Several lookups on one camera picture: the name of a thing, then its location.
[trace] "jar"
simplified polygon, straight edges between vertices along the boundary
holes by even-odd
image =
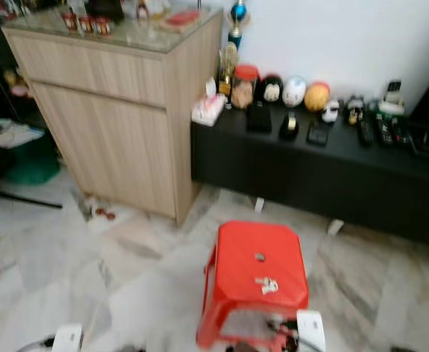
[[[110,19],[107,17],[97,17],[95,19],[95,30],[98,34],[109,35],[111,31]]]
[[[64,12],[61,14],[61,17],[67,29],[77,31],[76,14],[74,12]]]
[[[230,101],[233,106],[244,109],[253,102],[258,80],[258,69],[254,65],[237,65],[232,80]]]
[[[79,24],[81,25],[81,28],[86,33],[93,33],[93,18],[90,16],[82,16],[79,17]]]

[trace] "white tile floor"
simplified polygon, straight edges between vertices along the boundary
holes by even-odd
[[[429,249],[329,219],[204,187],[185,224],[112,205],[113,222],[85,222],[66,171],[38,187],[1,185],[62,202],[63,210],[0,199],[0,352],[14,352],[64,323],[84,325],[83,351],[132,344],[198,351],[202,268],[230,219],[286,224],[301,238],[311,309],[323,314],[327,351],[429,351]],[[223,345],[214,350],[222,351]]]

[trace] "cabinet leg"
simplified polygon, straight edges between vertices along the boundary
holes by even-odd
[[[265,205],[265,198],[257,197],[255,202],[255,213],[261,213],[263,211],[263,206]]]
[[[336,236],[341,230],[345,222],[339,219],[333,219],[330,221],[328,228],[326,229],[326,234],[330,236]]]

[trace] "cabinet drawer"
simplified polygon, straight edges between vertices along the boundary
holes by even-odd
[[[87,48],[76,41],[68,44],[12,35],[10,42],[32,80],[165,106],[159,59]]]
[[[163,110],[36,82],[33,88],[83,191],[175,217]]]

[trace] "stool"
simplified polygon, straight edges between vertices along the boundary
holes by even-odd
[[[248,310],[295,320],[309,300],[298,236],[286,226],[230,221],[220,226],[205,267],[205,296],[197,344],[217,340],[264,345],[281,351],[285,337],[271,340],[223,336],[231,312]]]

